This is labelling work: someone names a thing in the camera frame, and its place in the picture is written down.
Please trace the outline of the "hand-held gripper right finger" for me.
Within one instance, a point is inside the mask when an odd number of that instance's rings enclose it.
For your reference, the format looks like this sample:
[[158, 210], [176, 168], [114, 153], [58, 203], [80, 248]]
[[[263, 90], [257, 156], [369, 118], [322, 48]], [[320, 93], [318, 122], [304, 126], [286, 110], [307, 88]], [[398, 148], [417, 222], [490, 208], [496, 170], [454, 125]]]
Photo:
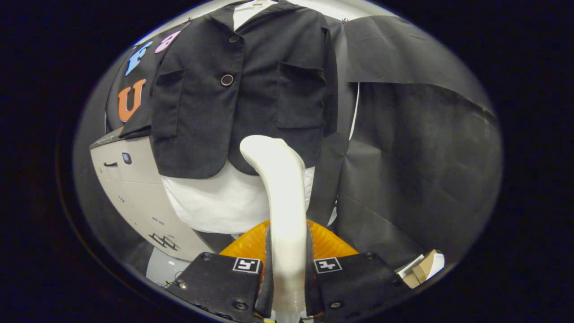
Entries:
[[361, 321], [413, 295], [375, 252], [358, 252], [340, 237], [307, 221], [307, 321]]

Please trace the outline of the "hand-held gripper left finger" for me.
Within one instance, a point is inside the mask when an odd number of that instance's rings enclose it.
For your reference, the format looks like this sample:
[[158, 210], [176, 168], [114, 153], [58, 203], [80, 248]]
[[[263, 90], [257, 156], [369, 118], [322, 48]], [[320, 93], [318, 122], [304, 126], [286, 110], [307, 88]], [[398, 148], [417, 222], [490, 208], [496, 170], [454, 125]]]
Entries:
[[270, 221], [219, 253], [202, 252], [167, 287], [197, 309], [239, 323], [262, 323], [272, 313]]

